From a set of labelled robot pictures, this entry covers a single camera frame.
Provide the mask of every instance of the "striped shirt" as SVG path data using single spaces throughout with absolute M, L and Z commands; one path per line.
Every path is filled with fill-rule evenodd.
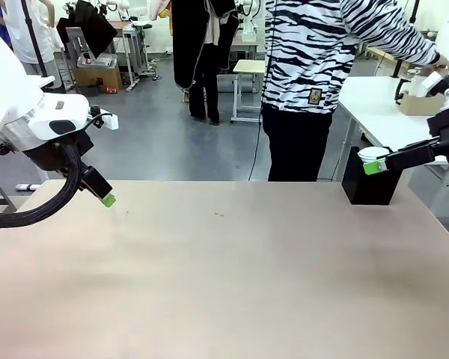
M 397 0 L 266 0 L 264 102 L 282 111 L 333 112 L 359 40 L 430 64 L 435 45 L 403 15 Z

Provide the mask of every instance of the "black pole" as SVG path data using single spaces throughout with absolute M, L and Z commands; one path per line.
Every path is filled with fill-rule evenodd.
M 35 55 L 37 56 L 38 66 L 40 67 L 42 77 L 47 77 L 48 75 L 46 74 L 45 64 L 43 63 L 40 48 L 38 47 L 37 37 L 35 37 L 35 31 L 33 31 L 33 25 L 31 24 L 26 0 L 22 0 L 22 9 L 23 13 L 25 14 L 25 24 L 27 24 L 28 32 L 30 33 L 31 43 L 33 44 L 33 49 L 35 50 Z
M 416 16 L 418 15 L 418 9 L 419 9 L 419 1 L 420 0 L 415 0 L 414 8 L 412 9 L 411 19 L 409 19 L 409 22 L 411 24 L 415 24 L 416 23 L 416 19 L 417 19 Z M 402 60 L 398 60 L 397 64 L 396 64 L 396 68 L 394 69 L 394 73 L 392 74 L 392 78 L 393 79 L 397 79 L 399 77 L 399 72 L 401 71 L 402 65 L 403 65 L 403 61 Z

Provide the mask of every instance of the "brown box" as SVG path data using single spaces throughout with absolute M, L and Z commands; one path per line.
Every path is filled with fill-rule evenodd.
M 434 97 L 416 97 L 404 94 L 399 110 L 406 116 L 436 116 L 444 107 L 441 94 Z
M 106 88 L 116 88 L 117 90 L 123 88 L 117 64 L 112 69 L 76 68 L 73 74 L 77 86 L 98 84 L 98 91 L 102 93 L 106 93 Z

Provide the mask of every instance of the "black corrugated hose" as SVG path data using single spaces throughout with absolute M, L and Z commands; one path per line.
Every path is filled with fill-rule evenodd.
M 63 188 L 45 204 L 26 212 L 0 213 L 0 228 L 17 228 L 37 223 L 54 215 L 73 198 L 82 182 L 82 160 L 75 145 L 60 145 L 68 164 Z

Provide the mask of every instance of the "black trousers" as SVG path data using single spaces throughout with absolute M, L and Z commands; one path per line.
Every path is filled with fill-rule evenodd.
M 271 182 L 316 182 L 323 162 L 332 114 L 279 111 L 263 106 L 269 137 Z
M 195 71 L 195 83 L 189 89 L 189 112 L 193 117 L 205 118 L 204 91 L 207 89 L 208 117 L 219 120 L 218 113 L 218 67 L 216 65 L 216 46 L 212 43 L 203 45 Z

